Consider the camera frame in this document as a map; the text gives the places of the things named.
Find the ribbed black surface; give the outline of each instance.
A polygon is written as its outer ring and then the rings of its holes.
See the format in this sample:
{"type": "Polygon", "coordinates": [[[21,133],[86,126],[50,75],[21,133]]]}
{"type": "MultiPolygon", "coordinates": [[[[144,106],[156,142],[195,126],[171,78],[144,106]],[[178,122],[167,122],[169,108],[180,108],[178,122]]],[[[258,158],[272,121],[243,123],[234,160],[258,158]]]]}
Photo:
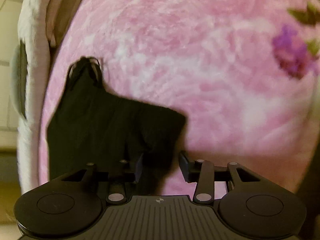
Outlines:
{"type": "Polygon", "coordinates": [[[109,207],[89,230],[70,240],[244,240],[226,228],[210,207],[187,196],[134,196],[109,207]]]}

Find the purple flower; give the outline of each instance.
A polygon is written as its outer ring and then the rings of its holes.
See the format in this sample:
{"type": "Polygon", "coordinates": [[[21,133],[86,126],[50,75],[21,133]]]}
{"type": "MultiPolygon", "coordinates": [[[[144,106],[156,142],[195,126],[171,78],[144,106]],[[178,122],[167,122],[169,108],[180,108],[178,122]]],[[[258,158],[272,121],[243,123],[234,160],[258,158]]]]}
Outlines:
{"type": "Polygon", "coordinates": [[[307,44],[298,36],[298,32],[288,25],[282,27],[282,33],[273,38],[273,54],[280,68],[290,77],[301,79],[309,70],[318,75],[317,57],[308,51],[307,44]]]}

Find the circular pad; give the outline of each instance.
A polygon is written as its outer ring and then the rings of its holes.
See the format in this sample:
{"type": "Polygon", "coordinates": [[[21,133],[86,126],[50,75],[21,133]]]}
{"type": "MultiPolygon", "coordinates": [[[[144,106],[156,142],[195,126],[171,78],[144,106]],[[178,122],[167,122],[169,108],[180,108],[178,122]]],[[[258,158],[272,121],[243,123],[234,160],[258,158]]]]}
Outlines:
{"type": "Polygon", "coordinates": [[[225,223],[238,234],[249,238],[274,239],[297,234],[306,210],[292,193],[272,193],[248,187],[236,188],[220,200],[218,212],[225,223]]]}
{"type": "Polygon", "coordinates": [[[40,198],[38,209],[47,214],[62,214],[75,205],[75,200],[65,194],[50,194],[40,198]]]}
{"type": "Polygon", "coordinates": [[[247,200],[247,208],[258,216],[275,216],[283,210],[282,202],[273,196],[257,195],[247,200]]]}

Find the silver rivet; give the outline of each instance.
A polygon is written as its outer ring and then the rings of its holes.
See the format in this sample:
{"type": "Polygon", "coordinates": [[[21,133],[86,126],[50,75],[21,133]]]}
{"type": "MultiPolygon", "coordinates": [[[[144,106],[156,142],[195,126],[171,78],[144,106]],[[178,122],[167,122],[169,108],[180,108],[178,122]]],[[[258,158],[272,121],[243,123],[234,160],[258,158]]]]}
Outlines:
{"type": "Polygon", "coordinates": [[[201,193],[196,195],[196,199],[199,201],[209,201],[211,199],[211,196],[206,193],[201,193]]]}
{"type": "Polygon", "coordinates": [[[108,199],[111,201],[120,201],[124,199],[124,196],[119,193],[113,193],[108,196],[108,199]]]}

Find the black cloth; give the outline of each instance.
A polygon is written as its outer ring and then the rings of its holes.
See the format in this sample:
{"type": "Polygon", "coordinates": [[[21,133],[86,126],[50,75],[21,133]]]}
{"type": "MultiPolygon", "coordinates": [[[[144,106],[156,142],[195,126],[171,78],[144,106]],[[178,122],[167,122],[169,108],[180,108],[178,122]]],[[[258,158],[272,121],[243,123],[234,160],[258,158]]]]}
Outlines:
{"type": "Polygon", "coordinates": [[[48,126],[50,179],[86,163],[117,172],[120,160],[136,161],[143,153],[143,174],[148,174],[139,182],[140,194],[152,194],[171,166],[184,123],[185,117],[171,109],[106,92],[98,64],[82,57],[69,69],[48,126]]]}

